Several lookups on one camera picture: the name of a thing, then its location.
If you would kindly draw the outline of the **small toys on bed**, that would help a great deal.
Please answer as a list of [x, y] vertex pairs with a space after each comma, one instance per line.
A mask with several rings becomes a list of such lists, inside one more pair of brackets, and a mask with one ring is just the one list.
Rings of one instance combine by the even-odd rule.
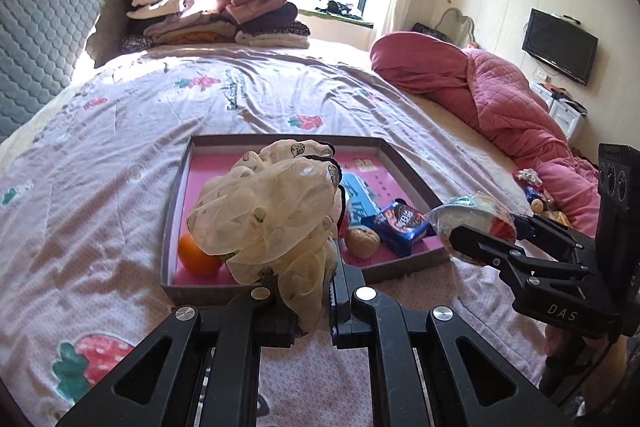
[[571, 227], [570, 220], [559, 210], [554, 198], [544, 187], [538, 172], [532, 168], [518, 169], [513, 173], [513, 179], [521, 187], [530, 209], [535, 215], [544, 216], [561, 223], [564, 227]]

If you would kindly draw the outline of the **grey quilted headboard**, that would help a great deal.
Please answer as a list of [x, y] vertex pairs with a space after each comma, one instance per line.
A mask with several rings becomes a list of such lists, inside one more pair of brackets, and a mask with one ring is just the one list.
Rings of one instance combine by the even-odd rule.
[[1, 139], [120, 53], [125, 0], [1, 0]]

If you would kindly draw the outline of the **red white snack bag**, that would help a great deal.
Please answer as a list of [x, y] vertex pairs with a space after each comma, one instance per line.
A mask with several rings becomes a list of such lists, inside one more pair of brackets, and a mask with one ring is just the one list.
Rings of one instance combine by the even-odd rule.
[[469, 265], [483, 265], [483, 262], [459, 253], [452, 247], [450, 234], [454, 228], [469, 225], [506, 242], [514, 244], [516, 241], [515, 223], [509, 209], [497, 199], [480, 192], [460, 196], [432, 209], [427, 219], [446, 251]]

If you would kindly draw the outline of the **pink quilted blanket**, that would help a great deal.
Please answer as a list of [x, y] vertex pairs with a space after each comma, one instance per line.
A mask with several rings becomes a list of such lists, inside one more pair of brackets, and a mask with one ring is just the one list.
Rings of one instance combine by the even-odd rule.
[[599, 219], [597, 169], [572, 153], [544, 100], [512, 63], [487, 51], [397, 31], [373, 43], [371, 67], [396, 88], [447, 109], [542, 185], [578, 232], [593, 239]]

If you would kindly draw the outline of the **white storage drawers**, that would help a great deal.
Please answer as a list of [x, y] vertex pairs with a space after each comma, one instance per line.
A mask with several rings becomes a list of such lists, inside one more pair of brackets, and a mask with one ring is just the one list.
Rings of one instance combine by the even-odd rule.
[[563, 130], [566, 139], [574, 143], [587, 119], [586, 110], [572, 98], [554, 91], [542, 83], [534, 82], [530, 85], [548, 106], [548, 113], [556, 124]]

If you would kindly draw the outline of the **brown walnut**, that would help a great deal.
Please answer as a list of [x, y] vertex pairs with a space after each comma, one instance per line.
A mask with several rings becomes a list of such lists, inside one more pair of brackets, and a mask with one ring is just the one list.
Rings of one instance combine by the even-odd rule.
[[381, 239], [378, 233], [370, 228], [358, 225], [347, 230], [345, 245], [348, 251], [358, 259], [370, 259], [380, 248]]

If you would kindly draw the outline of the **dark shallow box tray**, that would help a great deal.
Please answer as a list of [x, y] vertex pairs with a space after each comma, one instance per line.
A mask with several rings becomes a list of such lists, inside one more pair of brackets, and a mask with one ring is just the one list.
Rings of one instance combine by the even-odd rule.
[[[245, 287], [236, 283], [225, 267], [212, 275], [189, 272], [179, 259], [178, 243], [186, 234], [186, 218], [205, 182], [228, 173], [243, 153], [258, 152], [281, 138], [280, 134], [214, 134], [190, 139], [170, 193], [160, 262], [160, 287], [175, 305], [224, 305], [244, 291]], [[442, 203], [398, 150], [381, 138], [326, 134], [294, 134], [292, 138], [333, 145], [335, 159], [343, 171], [358, 176], [380, 208], [401, 198], [414, 209], [428, 213]], [[343, 260], [359, 268], [364, 280], [373, 284], [438, 267], [449, 258], [435, 236], [422, 239], [405, 258], [381, 246], [371, 258], [361, 260], [343, 242], [338, 245]]]

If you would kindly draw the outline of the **blue cookie packet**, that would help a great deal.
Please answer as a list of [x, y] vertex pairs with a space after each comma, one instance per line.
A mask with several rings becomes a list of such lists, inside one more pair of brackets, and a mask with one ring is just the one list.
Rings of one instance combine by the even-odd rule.
[[399, 258], [409, 257], [422, 239], [436, 235], [427, 217], [401, 198], [375, 215], [363, 217], [361, 224], [375, 231], [385, 247]]

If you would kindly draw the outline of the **black wall television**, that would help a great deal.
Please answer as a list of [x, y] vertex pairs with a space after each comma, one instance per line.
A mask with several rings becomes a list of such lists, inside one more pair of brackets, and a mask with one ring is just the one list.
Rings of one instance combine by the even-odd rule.
[[599, 39], [566, 18], [531, 9], [522, 50], [567, 78], [588, 83]]

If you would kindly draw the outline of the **small orange in tray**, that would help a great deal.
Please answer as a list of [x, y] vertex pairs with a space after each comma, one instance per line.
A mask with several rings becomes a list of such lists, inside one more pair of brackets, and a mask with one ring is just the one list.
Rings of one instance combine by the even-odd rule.
[[183, 268], [194, 277], [213, 277], [224, 264], [221, 257], [205, 254], [190, 233], [180, 237], [177, 254]]

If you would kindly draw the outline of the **beige mesh drawstring bag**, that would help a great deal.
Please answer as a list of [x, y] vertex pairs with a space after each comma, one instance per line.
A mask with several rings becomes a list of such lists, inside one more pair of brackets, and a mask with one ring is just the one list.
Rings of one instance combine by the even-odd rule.
[[205, 182], [186, 228], [236, 283], [273, 275], [285, 306], [311, 333], [326, 317], [344, 218], [343, 171], [329, 143], [293, 139], [249, 150]]

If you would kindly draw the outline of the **pink strawberry bed quilt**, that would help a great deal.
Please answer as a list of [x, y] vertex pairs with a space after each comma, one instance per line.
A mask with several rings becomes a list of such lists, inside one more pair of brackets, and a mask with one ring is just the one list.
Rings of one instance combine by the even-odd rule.
[[53, 104], [1, 175], [1, 377], [54, 425], [103, 367], [170, 312], [160, 254], [171, 185], [194, 135], [361, 135], [393, 145], [441, 200], [485, 193], [527, 209], [513, 161], [364, 52], [165, 48], [114, 58]]

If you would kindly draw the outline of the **folded clothes pile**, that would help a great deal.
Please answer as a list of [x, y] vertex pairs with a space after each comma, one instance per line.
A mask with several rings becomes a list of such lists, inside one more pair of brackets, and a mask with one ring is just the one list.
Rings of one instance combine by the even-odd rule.
[[290, 0], [126, 0], [125, 53], [157, 46], [236, 43], [306, 49], [310, 29]]

